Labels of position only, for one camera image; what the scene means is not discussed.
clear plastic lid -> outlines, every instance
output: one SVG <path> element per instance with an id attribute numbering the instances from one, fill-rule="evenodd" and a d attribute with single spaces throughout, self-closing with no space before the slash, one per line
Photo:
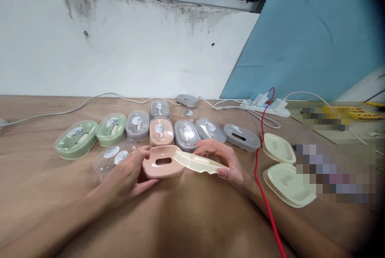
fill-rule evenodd
<path id="1" fill-rule="evenodd" d="M 128 115 L 126 121 L 127 136 L 136 141 L 144 140 L 148 137 L 150 116 L 146 111 L 137 110 Z"/>
<path id="2" fill-rule="evenodd" d="M 165 100 L 155 100 L 151 103 L 151 118 L 170 118 L 170 108 Z"/>
<path id="3" fill-rule="evenodd" d="M 195 122 L 195 124 L 197 125 L 198 132 L 203 139 L 215 139 L 221 143 L 226 142 L 225 132 L 213 120 L 200 118 Z"/>
<path id="4" fill-rule="evenodd" d="M 199 111 L 197 108 L 183 107 L 179 118 L 195 122 L 199 118 Z"/>
<path id="5" fill-rule="evenodd" d="M 97 139 L 111 141 L 120 137 L 125 131 L 126 120 L 126 116 L 121 113 L 107 115 L 96 131 Z"/>
<path id="6" fill-rule="evenodd" d="M 183 151 L 192 152 L 197 146 L 195 145 L 201 140 L 198 129 L 190 120 L 179 120 L 174 126 L 175 141 Z"/>
<path id="7" fill-rule="evenodd" d="M 55 141 L 55 148 L 61 154 L 70 154 L 88 147 L 88 143 L 95 138 L 98 123 L 83 120 L 69 127 Z"/>
<path id="8" fill-rule="evenodd" d="M 101 150 L 93 162 L 93 168 L 99 175 L 108 174 L 117 164 L 123 161 L 131 152 L 137 149 L 138 145 L 135 141 L 125 139 L 116 146 L 107 150 Z"/>
<path id="9" fill-rule="evenodd" d="M 171 145 L 174 143 L 174 129 L 168 118 L 154 118 L 150 122 L 151 146 Z"/>

white cable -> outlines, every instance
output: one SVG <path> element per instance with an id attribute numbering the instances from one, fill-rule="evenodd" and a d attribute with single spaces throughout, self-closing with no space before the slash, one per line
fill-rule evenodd
<path id="1" fill-rule="evenodd" d="M 240 106 L 225 106 L 225 107 L 216 107 L 217 104 L 221 103 L 221 102 L 226 102 L 226 101 L 235 101 L 235 102 L 238 102 L 238 103 L 241 103 L 241 101 L 238 101 L 238 100 L 233 100 L 233 99 L 227 99 L 227 100 L 222 100 L 221 102 L 218 102 L 216 103 L 214 106 L 211 105 L 208 101 L 206 101 L 204 98 L 202 97 L 199 97 L 199 99 L 202 99 L 203 101 L 205 101 L 210 107 L 212 107 L 214 110 L 217 110 L 217 111 L 220 111 L 220 110 L 224 110 L 224 109 L 242 109 L 242 110 L 245 110 L 244 108 L 240 107 Z M 247 110 L 250 114 L 252 114 L 253 116 L 257 117 L 260 121 L 262 121 L 262 115 L 259 114 L 259 112 L 256 112 L 256 111 L 250 111 L 250 110 Z M 273 123 L 277 124 L 278 126 L 275 127 L 275 126 L 272 126 L 268 123 L 265 122 L 265 119 L 267 120 L 270 120 L 272 121 Z M 270 128 L 273 128 L 273 129 L 279 129 L 281 127 L 281 124 L 279 124 L 277 121 L 271 119 L 271 118 L 268 118 L 268 117 L 264 117 L 263 118 L 263 123 L 270 127 Z"/>
<path id="2" fill-rule="evenodd" d="M 303 91 L 300 91 L 300 92 L 293 92 L 293 93 L 290 93 L 288 94 L 284 100 L 286 100 L 288 98 L 288 96 L 292 95 L 292 94 L 296 94 L 296 93 L 306 93 L 306 94 L 311 94 L 313 96 L 316 96 L 317 98 L 319 98 L 322 102 L 324 102 L 326 104 L 326 106 L 330 107 L 330 105 L 328 104 L 328 102 L 326 102 L 323 98 L 321 98 L 320 96 L 316 95 L 316 94 L 313 94 L 311 92 L 303 92 Z"/>
<path id="3" fill-rule="evenodd" d="M 97 98 L 97 97 L 101 97 L 101 96 L 105 96 L 105 95 L 115 95 L 115 96 L 118 96 L 119 98 L 125 100 L 125 101 L 129 101 L 129 102 L 134 102 L 134 103 L 138 103 L 138 104 L 144 104 L 145 102 L 149 101 L 149 100 L 153 100 L 153 99 L 161 99 L 161 98 L 149 98 L 143 102 L 139 102 L 139 101 L 135 101 L 135 100 L 130 100 L 130 99 L 126 99 L 126 98 L 123 98 L 121 95 L 117 94 L 117 93 L 104 93 L 104 94 L 101 94 L 101 95 L 98 95 L 98 96 L 94 96 L 94 97 L 91 97 L 91 98 L 88 98 L 87 100 L 85 100 L 85 102 L 83 104 L 81 104 L 79 107 L 75 108 L 75 109 L 72 109 L 72 110 L 69 110 L 69 111 L 65 111 L 65 112 L 59 112 L 59 113 L 48 113 L 48 114 L 41 114 L 41 115 L 36 115 L 36 116 L 33 116 L 33 117 L 29 117 L 29 118 L 25 118 L 23 120 L 20 120 L 20 121 L 16 121 L 16 122 L 11 122 L 11 123 L 7 123 L 7 124 L 3 124 L 1 125 L 2 127 L 5 127 L 5 126 L 9 126 L 9 125 L 13 125 L 13 124 L 17 124 L 17 123 L 21 123 L 21 122 L 24 122 L 24 121 L 28 121 L 28 120 L 31 120 L 31 119 L 34 119 L 34 118 L 38 118 L 38 117 L 43 117 L 43 116 L 52 116 L 52 115 L 62 115 L 62 114 L 68 114 L 68 113 L 71 113 L 71 112 L 75 112 L 79 109 L 81 109 L 82 107 L 85 106 L 85 104 L 89 101 L 89 100 L 92 100 L 94 98 Z M 182 104 L 177 104 L 177 103 L 174 103 L 170 100 L 167 100 L 167 99 L 161 99 L 161 100 L 165 100 L 175 106 L 179 106 L 179 105 L 182 105 Z"/>
<path id="4" fill-rule="evenodd" d="M 316 95 L 316 94 L 313 94 L 313 93 L 310 93 L 310 92 L 302 92 L 302 91 L 301 91 L 301 92 L 290 93 L 290 94 L 288 94 L 288 95 L 285 97 L 284 100 L 286 100 L 288 96 L 290 96 L 290 95 L 292 95 L 292 94 L 296 94 L 296 93 L 307 93 L 307 94 L 314 95 L 314 96 L 318 97 L 320 100 L 322 100 L 322 101 L 323 101 L 323 102 L 330 108 L 330 105 L 328 104 L 328 102 L 326 102 L 326 101 L 325 101 L 323 98 L 321 98 L 320 96 L 318 96 L 318 95 Z M 367 143 L 366 143 L 364 140 L 362 140 L 360 137 L 358 137 L 356 134 L 354 134 L 354 133 L 352 132 L 352 130 L 348 129 L 348 131 L 349 131 L 350 134 L 352 134 L 355 138 L 357 138 L 360 142 L 362 142 L 363 144 L 367 145 Z M 376 150 L 376 153 L 378 153 L 378 154 L 380 154 L 381 156 L 384 156 L 384 157 L 385 157 L 385 154 L 382 153 L 382 152 L 380 152 L 380 151 L 378 151 L 378 150 Z"/>

white wall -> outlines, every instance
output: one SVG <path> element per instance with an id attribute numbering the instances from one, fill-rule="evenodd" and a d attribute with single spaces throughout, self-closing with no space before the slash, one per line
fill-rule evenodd
<path id="1" fill-rule="evenodd" d="M 0 0 L 0 94 L 219 98 L 258 16 L 156 0 Z"/>

yellow object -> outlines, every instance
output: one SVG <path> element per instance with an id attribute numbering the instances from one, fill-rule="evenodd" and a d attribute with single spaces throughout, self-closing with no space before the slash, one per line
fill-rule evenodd
<path id="1" fill-rule="evenodd" d="M 371 106 L 375 106 L 375 107 L 383 107 L 383 106 L 385 106 L 384 103 L 375 103 L 375 102 L 365 102 L 365 104 L 368 104 L 368 105 L 371 105 Z"/>
<path id="2" fill-rule="evenodd" d="M 349 112 L 349 117 L 356 120 L 380 120 L 384 118 L 381 115 L 370 113 L 370 112 L 363 112 L 363 113 Z"/>

power strip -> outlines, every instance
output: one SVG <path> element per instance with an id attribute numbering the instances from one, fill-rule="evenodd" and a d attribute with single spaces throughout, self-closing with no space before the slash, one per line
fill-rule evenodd
<path id="1" fill-rule="evenodd" d="M 244 108 L 245 110 L 258 111 L 258 112 L 262 112 L 262 113 L 265 111 L 266 106 L 267 106 L 267 104 L 264 104 L 263 106 L 241 104 L 241 108 Z M 290 115 L 291 115 L 290 112 L 288 110 L 286 110 L 285 108 L 283 108 L 279 112 L 275 112 L 271 109 L 270 106 L 267 107 L 266 114 L 277 115 L 277 116 L 284 117 L 284 118 L 290 117 Z"/>

